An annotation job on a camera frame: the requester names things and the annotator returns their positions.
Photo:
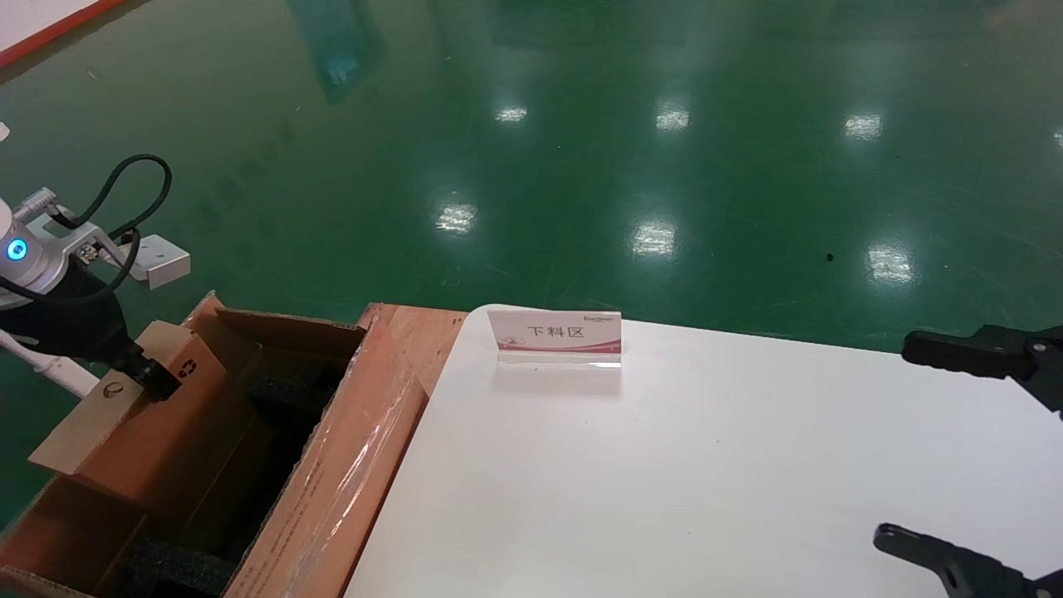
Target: white cable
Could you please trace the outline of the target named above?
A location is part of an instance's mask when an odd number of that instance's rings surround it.
[[[56,358],[31,352],[18,344],[10,335],[0,330],[0,347],[18,356],[22,361],[33,366],[33,371],[43,374],[73,393],[79,399],[84,399],[92,392],[100,381],[91,372],[80,366],[69,358]]]

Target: cable connector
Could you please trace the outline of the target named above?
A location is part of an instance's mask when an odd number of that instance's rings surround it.
[[[40,187],[19,204],[14,211],[15,219],[24,224],[43,212],[51,216],[58,213],[60,208],[55,205],[55,198],[56,194],[52,189]]]

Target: blue indicator light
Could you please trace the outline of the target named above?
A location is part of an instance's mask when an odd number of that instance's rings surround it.
[[[18,261],[22,257],[26,257],[26,241],[16,238],[7,243],[7,257],[12,260]]]

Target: metal bracket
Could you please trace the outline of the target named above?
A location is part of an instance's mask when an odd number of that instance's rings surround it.
[[[122,259],[129,255],[129,243],[118,246]],[[109,255],[102,257],[112,266],[121,267],[121,263]],[[191,271],[192,257],[187,251],[158,235],[149,235],[140,239],[140,249],[137,251],[136,261],[133,262],[130,275],[133,279],[144,283],[149,290],[154,290],[188,275]]]

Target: sign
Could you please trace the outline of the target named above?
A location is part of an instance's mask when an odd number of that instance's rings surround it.
[[[487,312],[500,352],[620,355],[620,312]]]

